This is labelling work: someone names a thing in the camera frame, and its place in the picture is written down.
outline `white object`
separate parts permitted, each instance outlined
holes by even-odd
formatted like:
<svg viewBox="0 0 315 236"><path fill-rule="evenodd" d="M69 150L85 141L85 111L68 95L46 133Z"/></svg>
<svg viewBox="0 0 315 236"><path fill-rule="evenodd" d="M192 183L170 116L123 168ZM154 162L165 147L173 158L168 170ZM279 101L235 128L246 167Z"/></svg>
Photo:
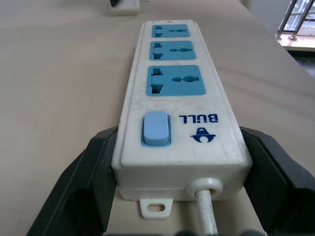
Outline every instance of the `white object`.
<svg viewBox="0 0 315 236"><path fill-rule="evenodd" d="M110 6L112 15L135 16L140 12L139 0L120 0L115 7Z"/></svg>
<svg viewBox="0 0 315 236"><path fill-rule="evenodd" d="M202 189L196 192L198 211L204 235L217 235L215 215L213 214L211 193L209 189Z"/></svg>
<svg viewBox="0 0 315 236"><path fill-rule="evenodd" d="M186 24L189 37L153 38L154 25ZM194 60L149 60L153 41L191 41ZM197 65L206 90L204 95L147 96L150 66ZM141 144L143 118L147 112L165 111L170 117L171 144L146 147ZM193 122L182 116L217 114L218 122ZM215 135L208 143L192 138L203 128ZM118 188L123 198L143 202L157 200L196 201L195 192L211 189L212 198L225 200L243 187L252 165L234 113L211 60L197 23L192 20L148 21L137 43L112 160ZM149 219L156 212L141 210Z"/></svg>

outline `table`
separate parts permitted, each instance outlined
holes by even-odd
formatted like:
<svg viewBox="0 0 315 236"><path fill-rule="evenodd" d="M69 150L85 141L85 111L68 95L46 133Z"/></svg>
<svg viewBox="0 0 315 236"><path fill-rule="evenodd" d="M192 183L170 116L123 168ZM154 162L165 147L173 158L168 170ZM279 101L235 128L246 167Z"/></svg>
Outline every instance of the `table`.
<svg viewBox="0 0 315 236"><path fill-rule="evenodd" d="M0 3L0 235L25 235L62 171L119 123L147 20L197 21L239 124L273 136L315 175L315 80L237 0L149 0L133 17L110 17L105 3ZM214 211L221 233L262 230L244 190ZM181 229L200 232L193 202L146 221L117 192L109 233Z"/></svg>

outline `metal railing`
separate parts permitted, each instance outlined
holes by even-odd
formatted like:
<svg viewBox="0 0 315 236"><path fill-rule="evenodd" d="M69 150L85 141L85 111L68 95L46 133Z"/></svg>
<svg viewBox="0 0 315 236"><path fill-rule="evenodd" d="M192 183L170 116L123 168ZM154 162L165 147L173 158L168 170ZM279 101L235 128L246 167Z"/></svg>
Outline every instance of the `metal railing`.
<svg viewBox="0 0 315 236"><path fill-rule="evenodd" d="M311 10L311 7L313 5L315 0L309 0L305 10L303 12L292 12L294 10L294 7L296 5L296 3L298 2L298 0L292 0L291 3L290 3L290 6L288 7L287 11L286 11L286 14L282 20L282 23L278 29L278 33L276 35L276 39L280 39L281 37L281 34L282 33L292 33L292 35L289 37L289 39L291 40L296 40L296 35L297 33L299 32L299 30L301 29L302 27L302 24L305 22L305 21L310 21L310 22L315 22L315 19L313 18L307 18L307 16L309 14L315 14L314 11L310 11ZM294 30L287 30L287 29L284 29L290 16L301 16L295 29Z"/></svg>

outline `beige table surface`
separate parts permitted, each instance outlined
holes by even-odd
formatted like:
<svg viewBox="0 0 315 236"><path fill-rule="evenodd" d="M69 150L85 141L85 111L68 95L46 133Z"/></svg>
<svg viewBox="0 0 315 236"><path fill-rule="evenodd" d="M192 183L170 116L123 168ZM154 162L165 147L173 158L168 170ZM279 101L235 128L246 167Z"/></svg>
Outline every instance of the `beige table surface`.
<svg viewBox="0 0 315 236"><path fill-rule="evenodd" d="M62 171L119 123L147 20L197 21L239 124L273 136L315 175L315 79L237 0L150 0L136 17L109 17L104 1L0 1L1 236L25 235ZM221 233L261 230L245 191L214 210ZM146 221L116 194L108 232L181 229L199 232L194 203Z"/></svg>

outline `blue switch button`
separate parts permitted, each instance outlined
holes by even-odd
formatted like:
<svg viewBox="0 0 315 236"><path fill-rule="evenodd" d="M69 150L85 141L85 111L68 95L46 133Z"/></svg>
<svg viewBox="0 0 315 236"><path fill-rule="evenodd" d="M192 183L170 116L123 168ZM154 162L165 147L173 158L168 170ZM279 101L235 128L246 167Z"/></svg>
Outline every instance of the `blue switch button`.
<svg viewBox="0 0 315 236"><path fill-rule="evenodd" d="M165 146L170 141L169 120L166 112L147 112L143 121L144 143Z"/></svg>

